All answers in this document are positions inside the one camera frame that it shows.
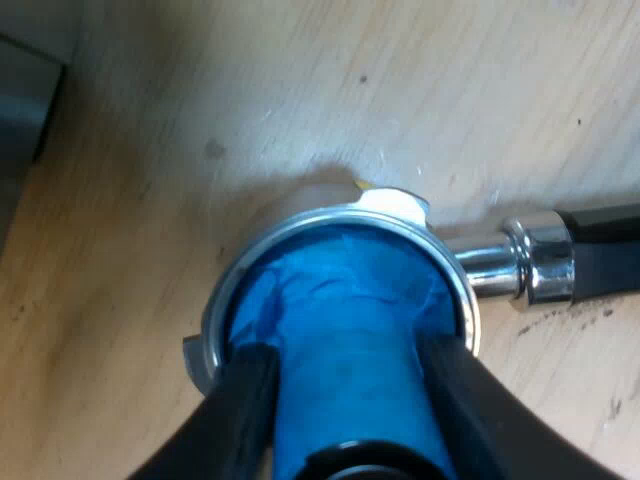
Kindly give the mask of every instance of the black tamper handle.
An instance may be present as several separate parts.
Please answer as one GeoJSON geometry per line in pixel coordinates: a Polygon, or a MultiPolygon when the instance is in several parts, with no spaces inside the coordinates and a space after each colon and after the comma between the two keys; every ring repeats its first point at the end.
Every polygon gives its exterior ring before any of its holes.
{"type": "Polygon", "coordinates": [[[640,290],[640,203],[558,214],[573,240],[574,301],[640,290]]]}

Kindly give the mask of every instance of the wooden surface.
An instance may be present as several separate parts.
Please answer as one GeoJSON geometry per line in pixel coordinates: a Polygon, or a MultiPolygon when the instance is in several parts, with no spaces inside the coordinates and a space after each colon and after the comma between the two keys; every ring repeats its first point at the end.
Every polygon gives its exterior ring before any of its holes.
{"type": "MultiPolygon", "coordinates": [[[[640,198],[640,6],[480,3],[88,0],[0,264],[0,478],[146,459],[200,399],[181,338],[232,234],[302,177],[413,190],[449,234],[640,198]]],[[[636,478],[638,309],[485,305],[480,354],[636,478]]]]}

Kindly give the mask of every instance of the black handle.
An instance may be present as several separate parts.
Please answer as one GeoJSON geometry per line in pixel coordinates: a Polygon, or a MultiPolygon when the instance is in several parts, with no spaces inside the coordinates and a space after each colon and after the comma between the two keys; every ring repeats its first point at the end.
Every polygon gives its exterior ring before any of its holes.
{"type": "Polygon", "coordinates": [[[640,290],[640,204],[558,213],[573,240],[574,301],[640,290]]]}
{"type": "Polygon", "coordinates": [[[619,479],[538,420],[459,338],[422,337],[417,350],[458,478],[619,479]]]}
{"type": "Polygon", "coordinates": [[[278,352],[241,347],[222,382],[129,480],[251,480],[272,429],[278,352]]]}

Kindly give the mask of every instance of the wooden countertop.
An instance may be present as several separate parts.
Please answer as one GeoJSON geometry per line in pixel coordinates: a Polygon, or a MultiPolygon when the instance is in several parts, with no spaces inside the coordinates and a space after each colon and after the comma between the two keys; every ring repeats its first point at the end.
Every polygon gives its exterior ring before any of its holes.
{"type": "MultiPolygon", "coordinates": [[[[161,444],[232,234],[301,178],[410,189],[448,234],[640,198],[635,3],[90,0],[81,30],[0,263],[1,478],[123,478],[161,444]]],[[[480,354],[628,477],[638,309],[484,305],[480,354]]]]}

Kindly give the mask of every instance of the portafilter handle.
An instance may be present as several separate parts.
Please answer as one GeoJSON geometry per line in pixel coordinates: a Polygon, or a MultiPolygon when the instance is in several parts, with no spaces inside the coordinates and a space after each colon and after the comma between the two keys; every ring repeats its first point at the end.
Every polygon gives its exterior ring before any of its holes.
{"type": "Polygon", "coordinates": [[[510,217],[446,244],[478,298],[518,310],[640,290],[640,204],[510,217]]]}

